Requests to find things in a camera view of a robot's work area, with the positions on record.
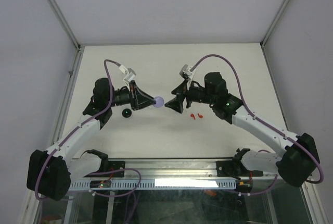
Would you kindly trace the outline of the black earbud charging case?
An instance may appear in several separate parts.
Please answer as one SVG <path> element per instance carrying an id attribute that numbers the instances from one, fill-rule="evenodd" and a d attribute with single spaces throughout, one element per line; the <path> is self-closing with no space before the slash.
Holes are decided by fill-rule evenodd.
<path id="1" fill-rule="evenodd" d="M 122 116 L 124 118 L 129 118 L 129 117 L 131 117 L 131 115 L 132 115 L 132 110 L 131 109 L 129 109 L 129 108 L 123 109 Z"/>

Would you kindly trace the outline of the purple earbud charging case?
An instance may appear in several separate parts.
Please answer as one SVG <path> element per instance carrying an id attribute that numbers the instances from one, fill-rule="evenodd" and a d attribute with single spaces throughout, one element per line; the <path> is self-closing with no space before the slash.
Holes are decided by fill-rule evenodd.
<path id="1" fill-rule="evenodd" d="M 155 108 L 160 108 L 160 107 L 162 107 L 163 105 L 164 105 L 164 99 L 163 99 L 163 97 L 161 97 L 161 96 L 156 96 L 155 98 L 154 98 L 154 101 L 155 101 L 155 103 L 154 103 L 154 107 Z"/>

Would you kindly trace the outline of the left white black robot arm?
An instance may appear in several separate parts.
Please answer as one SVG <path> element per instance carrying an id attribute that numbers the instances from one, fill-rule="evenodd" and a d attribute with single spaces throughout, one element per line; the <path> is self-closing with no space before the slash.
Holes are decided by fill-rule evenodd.
<path id="1" fill-rule="evenodd" d="M 161 97 L 152 97 L 142 91 L 135 81 L 115 90 L 108 78 L 96 80 L 93 95 L 76 126 L 61 140 L 45 151 L 35 150 L 29 160 L 27 188 L 34 191 L 38 200 L 61 200 L 72 182 L 95 173 L 104 176 L 109 171 L 108 155 L 85 151 L 75 159 L 75 154 L 99 132 L 112 116 L 112 108 L 129 104 L 132 110 L 148 106 L 161 107 Z"/>

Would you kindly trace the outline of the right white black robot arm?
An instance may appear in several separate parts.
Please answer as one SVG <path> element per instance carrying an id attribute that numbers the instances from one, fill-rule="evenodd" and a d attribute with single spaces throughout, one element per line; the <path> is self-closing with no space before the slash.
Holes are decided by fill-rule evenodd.
<path id="1" fill-rule="evenodd" d="M 271 172 L 299 188 L 320 164 L 312 136 L 279 129 L 250 113 L 241 99 L 228 92 L 219 72 L 206 74 L 204 85 L 185 77 L 171 93 L 175 97 L 165 104 L 167 108 L 182 113 L 193 102 L 208 104 L 218 118 L 249 132 L 273 150 L 273 153 L 249 148 L 238 150 L 233 157 L 233 171 L 239 176 L 252 170 Z"/>

